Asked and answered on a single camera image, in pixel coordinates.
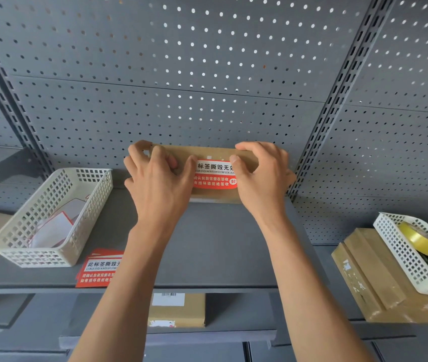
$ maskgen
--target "mesh basket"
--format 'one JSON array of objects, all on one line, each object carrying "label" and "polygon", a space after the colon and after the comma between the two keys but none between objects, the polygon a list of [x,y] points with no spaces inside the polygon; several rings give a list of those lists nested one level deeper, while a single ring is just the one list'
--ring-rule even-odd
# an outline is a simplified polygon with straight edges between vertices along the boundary
[{"label": "mesh basket", "polygon": [[373,225],[417,292],[428,294],[428,265],[398,229],[397,225],[403,221],[428,234],[428,223],[416,217],[393,213],[380,212]]},{"label": "mesh basket", "polygon": [[[113,188],[110,169],[56,170],[0,230],[0,255],[21,268],[76,264]],[[56,248],[29,248],[36,226],[74,198],[88,198],[65,241]]]}]

